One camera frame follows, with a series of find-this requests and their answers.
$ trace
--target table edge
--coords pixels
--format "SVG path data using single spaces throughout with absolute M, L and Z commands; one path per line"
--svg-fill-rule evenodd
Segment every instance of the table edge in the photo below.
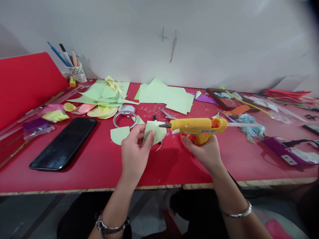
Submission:
M 241 187 L 258 187 L 258 186 L 308 184 L 308 183 L 312 183 L 316 180 L 317 180 L 317 178 L 269 179 L 269 180 L 239 181 L 238 184 Z M 172 188 L 194 190 L 194 189 L 212 189 L 212 188 L 214 188 L 214 186 L 213 186 L 213 183 L 173 184 L 173 185 L 141 186 L 141 187 L 136 187 L 136 190 L 158 190 L 158 189 L 172 189 Z M 89 192 L 105 192 L 105 191 L 114 191 L 114 188 L 11 192 L 11 193 L 0 193 L 0 196 L 30 195 L 30 194 L 89 193 Z

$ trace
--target red board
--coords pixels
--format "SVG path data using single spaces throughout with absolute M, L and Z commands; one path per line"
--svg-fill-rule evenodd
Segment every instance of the red board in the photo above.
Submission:
M 0 78 L 0 130 L 68 87 L 46 52 L 1 59 Z
M 128 100 L 133 100 L 139 89 L 139 84 L 131 83 L 128 90 Z M 187 92 L 195 93 L 198 89 L 186 88 Z M 165 108 L 164 104 L 134 105 L 136 114 L 145 122 L 153 120 L 168 122 L 162 109 L 177 118 L 198 118 L 216 115 L 219 106 L 200 101 L 194 101 L 191 113 L 183 115 Z M 286 106 L 296 114 L 303 116 L 309 111 L 295 106 Z M 266 127 L 268 136 L 281 136 L 288 140 L 318 139 L 318 136 L 305 130 L 304 122 L 296 120 L 293 124 L 283 124 L 271 119 L 262 112 L 251 113 L 257 122 Z M 115 128 L 113 118 L 97 119 L 98 124 L 85 141 L 84 145 L 72 161 L 71 165 L 60 172 L 45 172 L 29 169 L 29 164 L 52 142 L 61 130 L 71 122 L 71 119 L 55 124 L 56 130 L 41 135 L 30 141 L 7 164 L 0 168 L 0 193 L 34 192 L 34 191 L 64 191 L 114 188 L 122 170 L 121 146 L 112 142 L 110 130 Z M 120 126 L 127 126 L 131 119 L 124 118 Z M 270 150 L 262 141 L 257 144 L 249 143 L 246 135 L 237 127 L 228 127 L 222 134 L 217 135 L 222 160 L 237 181 L 293 179 L 317 177 L 318 167 L 305 168 L 303 172 L 290 167 Z M 3 161 L 13 153 L 23 139 L 21 131 L 11 135 L 6 142 L 0 142 L 0 157 Z M 194 163 L 197 162 L 182 146 L 179 136 L 172 135 L 167 130 L 163 145 L 152 147 L 145 172 L 138 186 L 157 186 L 174 184 L 211 183 L 211 177 Z

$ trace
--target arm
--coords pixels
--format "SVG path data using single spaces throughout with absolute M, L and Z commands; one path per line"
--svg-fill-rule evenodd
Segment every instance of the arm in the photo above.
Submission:
M 211 136 L 201 147 L 182 137 L 185 146 L 210 172 L 221 210 L 228 214 L 239 214 L 247 210 L 248 204 L 222 163 L 217 138 Z M 264 225 L 252 211 L 242 218 L 223 215 L 228 235 L 234 238 L 272 238 Z
M 108 227 L 121 226 L 126 220 L 132 194 L 145 170 L 155 133 L 151 132 L 143 147 L 140 147 L 144 129 L 144 124 L 135 126 L 122 141 L 122 175 L 102 213 L 103 222 Z M 108 238 L 121 238 L 123 232 L 124 230 L 110 234 Z M 102 239 L 96 226 L 89 239 Z

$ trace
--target glue gun nozzle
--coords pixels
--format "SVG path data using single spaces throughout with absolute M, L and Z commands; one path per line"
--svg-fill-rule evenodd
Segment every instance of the glue gun nozzle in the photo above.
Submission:
M 168 124 L 160 124 L 159 127 L 162 127 L 162 128 L 172 128 L 172 124 L 171 124 L 171 123 L 168 123 Z

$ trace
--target floor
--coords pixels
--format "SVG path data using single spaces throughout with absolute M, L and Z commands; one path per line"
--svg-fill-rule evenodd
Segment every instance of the floor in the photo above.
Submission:
M 166 190 L 135 191 L 129 210 L 133 238 L 138 239 L 165 230 L 159 208 Z M 0 239 L 56 238 L 59 220 L 79 194 L 23 195 L 0 197 Z M 276 212 L 304 230 L 295 204 L 281 199 L 262 197 L 250 200 L 253 206 Z M 174 220 L 182 233 L 188 221 L 178 215 Z

